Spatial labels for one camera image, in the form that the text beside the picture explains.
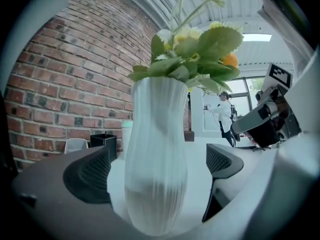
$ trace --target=brick wall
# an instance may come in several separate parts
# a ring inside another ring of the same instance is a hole
[[[69,0],[34,35],[5,93],[20,170],[63,153],[68,138],[104,131],[117,135],[122,151],[121,121],[133,118],[127,75],[133,65],[149,63],[157,30],[130,0]]]

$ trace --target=orange fruit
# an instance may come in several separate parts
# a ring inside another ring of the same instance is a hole
[[[230,65],[235,68],[238,68],[238,58],[234,52],[230,52],[227,56],[222,58],[222,62],[224,65]]]

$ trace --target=ceiling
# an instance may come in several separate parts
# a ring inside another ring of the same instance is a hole
[[[158,25],[169,26],[171,11],[178,0],[133,0]],[[200,16],[190,25],[203,30],[208,29],[213,21],[231,22],[242,26],[245,34],[271,34],[270,42],[243,42],[236,51],[241,76],[263,76],[269,63],[293,70],[292,57],[282,38],[257,14],[262,7],[261,0],[223,0],[225,6],[218,8],[210,3]],[[189,15],[203,0],[186,0],[183,5],[182,18]]]

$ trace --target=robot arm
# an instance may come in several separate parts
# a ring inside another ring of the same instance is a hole
[[[297,135],[299,124],[285,99],[292,78],[291,73],[271,63],[255,95],[257,107],[232,124],[232,133],[244,133],[262,148]]]

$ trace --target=black pants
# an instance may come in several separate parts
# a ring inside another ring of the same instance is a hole
[[[219,124],[220,124],[220,130],[221,130],[221,137],[225,138],[230,143],[231,147],[233,147],[234,145],[232,141],[231,130],[225,132],[224,128],[222,127],[221,121],[219,121]]]

